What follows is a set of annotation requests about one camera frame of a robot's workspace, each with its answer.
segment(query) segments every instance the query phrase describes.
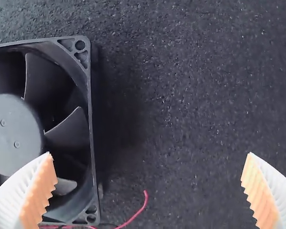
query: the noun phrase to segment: black plastic frame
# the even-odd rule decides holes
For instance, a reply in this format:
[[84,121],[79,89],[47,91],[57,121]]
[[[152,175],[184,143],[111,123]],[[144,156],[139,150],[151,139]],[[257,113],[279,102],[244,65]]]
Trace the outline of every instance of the black plastic frame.
[[86,225],[100,223],[100,206],[96,182],[93,132],[92,132],[92,85],[91,62],[97,62],[93,55],[90,40],[85,36],[67,36],[24,40],[0,44],[0,52],[21,51],[31,49],[44,55],[45,58],[58,64],[74,80],[88,104],[90,130],[91,164],[86,172],[85,181],[76,192],[68,195],[63,204],[47,208],[43,224],[47,225]]

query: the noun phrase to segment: black fan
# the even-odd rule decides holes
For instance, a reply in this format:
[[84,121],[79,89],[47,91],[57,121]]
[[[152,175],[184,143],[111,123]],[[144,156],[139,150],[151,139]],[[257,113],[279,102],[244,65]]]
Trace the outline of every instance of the black fan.
[[46,224],[100,221],[90,65],[83,36],[0,45],[0,185],[49,151],[59,178]]

